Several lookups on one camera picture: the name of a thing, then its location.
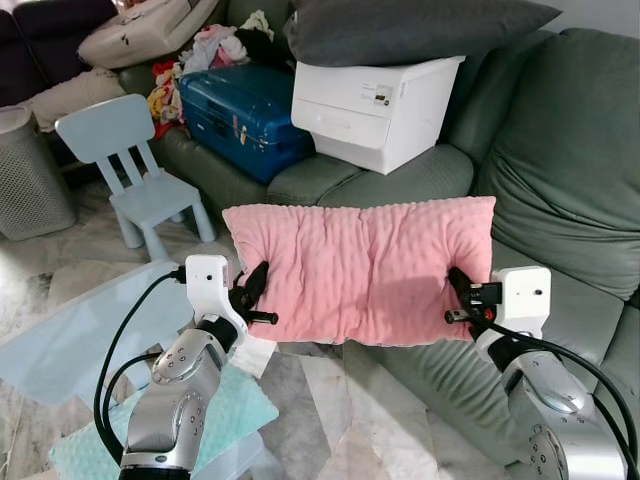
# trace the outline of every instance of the white plastic box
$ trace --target white plastic box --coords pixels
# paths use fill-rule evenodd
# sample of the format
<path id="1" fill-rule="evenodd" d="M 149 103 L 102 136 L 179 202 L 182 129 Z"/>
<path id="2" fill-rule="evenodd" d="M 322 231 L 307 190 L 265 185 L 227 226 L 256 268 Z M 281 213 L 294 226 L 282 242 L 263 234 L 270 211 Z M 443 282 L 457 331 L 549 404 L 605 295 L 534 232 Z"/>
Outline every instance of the white plastic box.
<path id="1" fill-rule="evenodd" d="M 128 67 L 173 52 L 200 29 L 219 0 L 146 0 L 98 27 L 78 47 L 89 65 Z"/>
<path id="2" fill-rule="evenodd" d="M 298 63 L 291 119 L 316 150 L 388 174 L 435 145 L 464 57 L 406 67 Z"/>

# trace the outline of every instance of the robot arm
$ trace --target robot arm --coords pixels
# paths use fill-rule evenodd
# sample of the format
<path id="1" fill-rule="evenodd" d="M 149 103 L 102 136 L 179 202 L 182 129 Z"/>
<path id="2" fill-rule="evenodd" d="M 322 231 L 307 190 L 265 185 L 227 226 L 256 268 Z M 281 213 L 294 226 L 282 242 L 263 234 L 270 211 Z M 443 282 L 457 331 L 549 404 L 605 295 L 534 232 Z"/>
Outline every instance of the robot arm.
<path id="1" fill-rule="evenodd" d="M 187 258 L 187 297 L 197 323 L 153 365 L 152 382 L 129 420 L 121 480 L 190 478 L 229 350 L 244 341 L 248 321 L 277 322 L 274 314 L 250 311 L 264 290 L 267 269 L 264 263 L 244 287 L 229 292 L 223 256 Z"/>
<path id="2" fill-rule="evenodd" d="M 482 316 L 515 332 L 542 338 L 550 310 L 548 269 L 508 268 L 492 274 L 487 284 L 471 284 L 457 269 L 449 278 L 463 305 L 461 311 L 447 312 L 449 323 Z M 471 334 L 479 355 L 502 373 L 509 411 L 528 439 L 535 477 L 627 478 L 618 443 L 592 395 L 558 357 L 477 325 Z"/>

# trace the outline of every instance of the dark gray pillow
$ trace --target dark gray pillow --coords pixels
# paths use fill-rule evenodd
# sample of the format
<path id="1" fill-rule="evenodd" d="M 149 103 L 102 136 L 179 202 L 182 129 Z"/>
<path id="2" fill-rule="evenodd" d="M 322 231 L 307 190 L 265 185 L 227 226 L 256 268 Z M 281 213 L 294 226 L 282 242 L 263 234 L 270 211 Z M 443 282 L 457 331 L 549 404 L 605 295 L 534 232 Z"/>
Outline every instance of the dark gray pillow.
<path id="1" fill-rule="evenodd" d="M 537 30 L 560 10 L 524 0 L 293 0 L 285 26 L 300 62 L 402 65 L 473 55 Z"/>

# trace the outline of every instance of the marble floor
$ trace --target marble floor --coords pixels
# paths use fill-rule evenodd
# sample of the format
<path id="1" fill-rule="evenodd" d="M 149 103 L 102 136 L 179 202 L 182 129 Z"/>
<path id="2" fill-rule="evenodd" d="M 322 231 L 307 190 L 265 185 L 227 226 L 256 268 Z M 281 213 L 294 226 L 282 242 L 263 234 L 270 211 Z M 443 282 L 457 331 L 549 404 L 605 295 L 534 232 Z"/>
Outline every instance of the marble floor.
<path id="1" fill-rule="evenodd" d="M 0 337 L 149 261 L 144 248 L 125 247 L 102 183 L 74 193 L 80 207 L 72 228 L 23 242 L 0 239 Z M 227 232 L 220 229 L 215 243 L 203 245 L 188 225 L 159 227 L 174 260 L 192 253 L 234 256 Z M 258 343 L 248 363 L 280 411 L 261 433 L 287 479 L 508 478 L 357 344 Z M 38 475 L 52 468 L 49 449 L 91 421 L 79 400 L 46 407 L 1 379 L 0 414 L 0 480 L 55 478 Z"/>

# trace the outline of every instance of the pink pillow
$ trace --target pink pillow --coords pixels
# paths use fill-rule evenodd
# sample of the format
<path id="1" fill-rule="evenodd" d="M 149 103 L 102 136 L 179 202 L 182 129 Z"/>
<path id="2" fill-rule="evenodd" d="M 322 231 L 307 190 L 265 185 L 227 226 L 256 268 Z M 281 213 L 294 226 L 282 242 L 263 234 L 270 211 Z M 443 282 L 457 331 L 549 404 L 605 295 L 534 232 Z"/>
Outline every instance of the pink pillow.
<path id="1" fill-rule="evenodd" d="M 270 264 L 257 309 L 276 326 L 251 334 L 279 342 L 423 345 L 469 340 L 449 325 L 459 308 L 447 273 L 489 280 L 493 197 L 369 209 L 246 205 L 223 216 L 245 271 Z"/>

